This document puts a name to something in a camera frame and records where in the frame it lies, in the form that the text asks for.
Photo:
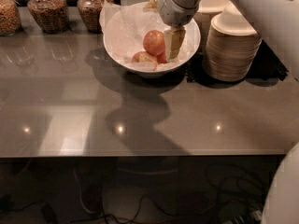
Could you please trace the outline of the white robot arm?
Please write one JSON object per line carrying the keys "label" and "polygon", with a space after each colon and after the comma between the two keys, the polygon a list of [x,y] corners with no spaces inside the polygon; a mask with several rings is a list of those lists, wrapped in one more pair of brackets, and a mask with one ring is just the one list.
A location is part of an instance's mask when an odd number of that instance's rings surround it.
{"label": "white robot arm", "polygon": [[[158,0],[163,22],[189,23],[200,0]],[[299,0],[230,0],[282,63],[299,78]],[[299,224],[299,144],[278,167],[263,208],[261,224]]]}

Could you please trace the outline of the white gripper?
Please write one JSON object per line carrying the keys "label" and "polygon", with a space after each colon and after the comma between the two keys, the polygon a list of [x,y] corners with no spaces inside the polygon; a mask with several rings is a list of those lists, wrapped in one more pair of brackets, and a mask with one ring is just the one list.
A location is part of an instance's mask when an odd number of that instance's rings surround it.
{"label": "white gripper", "polygon": [[164,31],[165,55],[168,61],[177,58],[184,37],[185,28],[196,13],[199,0],[149,0],[144,9],[157,9],[163,22],[171,27]]}

